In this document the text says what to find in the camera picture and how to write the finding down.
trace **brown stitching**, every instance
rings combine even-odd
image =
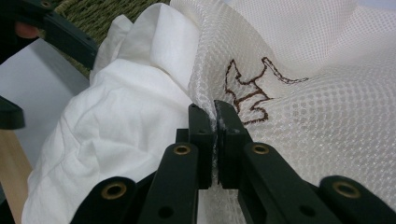
[[[300,83],[300,82],[304,82],[307,81],[308,78],[302,78],[302,79],[289,79],[286,77],[283,77],[282,74],[279,73],[279,71],[277,70],[277,68],[274,66],[274,64],[267,58],[267,57],[263,57],[262,58],[262,63],[264,64],[264,68],[262,69],[262,71],[259,73],[258,76],[254,77],[253,79],[249,80],[249,81],[242,81],[241,77],[242,74],[239,72],[237,66],[236,66],[236,62],[234,59],[232,59],[230,61],[230,64],[227,67],[227,72],[225,74],[225,92],[231,94],[231,96],[233,97],[233,104],[236,106],[236,112],[239,114],[241,112],[241,104],[242,102],[246,101],[247,99],[253,97],[253,96],[260,96],[261,99],[256,101],[250,108],[250,111],[257,111],[257,112],[261,112],[262,116],[259,119],[252,119],[252,120],[248,120],[243,122],[244,125],[250,124],[250,123],[256,123],[256,122],[264,122],[266,120],[268,120],[268,113],[267,111],[260,107],[259,104],[265,101],[269,101],[272,100],[273,98],[268,97],[268,95],[262,90],[262,88],[259,87],[259,85],[257,85],[256,80],[258,80],[259,78],[263,77],[267,67],[271,68],[271,70],[273,71],[274,75],[277,77],[277,79],[279,81],[281,81],[284,84],[296,84],[296,83]],[[250,86],[254,89],[253,92],[248,93],[247,95],[237,98],[236,93],[234,91],[232,91],[231,89],[229,89],[229,82],[228,82],[228,78],[230,75],[230,71],[231,68],[234,68],[236,71],[236,81],[237,83],[239,83],[242,86]]]

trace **white cloth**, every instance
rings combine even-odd
[[[176,129],[188,127],[197,27],[154,5],[135,24],[115,19],[109,35],[91,86],[69,103],[43,146],[23,223],[68,223],[100,181],[115,175],[139,181],[154,172]]]

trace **wooden surface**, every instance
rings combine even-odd
[[[31,172],[32,166],[15,133],[0,130],[0,182],[17,224],[21,223],[22,209],[28,192],[27,177]]]

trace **hand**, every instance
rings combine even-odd
[[[38,36],[38,29],[34,26],[22,23],[15,22],[15,33],[22,38],[35,38]]]

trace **embroidered design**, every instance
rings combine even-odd
[[[283,77],[267,57],[262,58],[262,63],[264,64],[264,68],[259,73],[259,75],[248,81],[243,81],[241,79],[242,74],[239,72],[234,59],[230,61],[230,64],[227,68],[227,73],[225,74],[225,92],[231,94],[233,97],[233,104],[236,106],[236,112],[239,114],[241,107],[243,106],[247,107],[250,112],[258,114],[256,119],[243,121],[244,125],[268,120],[268,113],[263,107],[260,106],[260,103],[272,100],[273,98],[268,97],[268,95],[257,84],[257,80],[264,76],[268,67],[273,71],[277,79],[284,84],[291,85],[308,80],[307,77],[301,79],[289,79]],[[236,72],[236,76],[233,78],[231,77],[232,68]],[[231,82],[236,84],[236,87],[234,87],[235,91],[230,88]],[[244,95],[242,97],[238,97],[235,93],[238,89],[243,90]]]

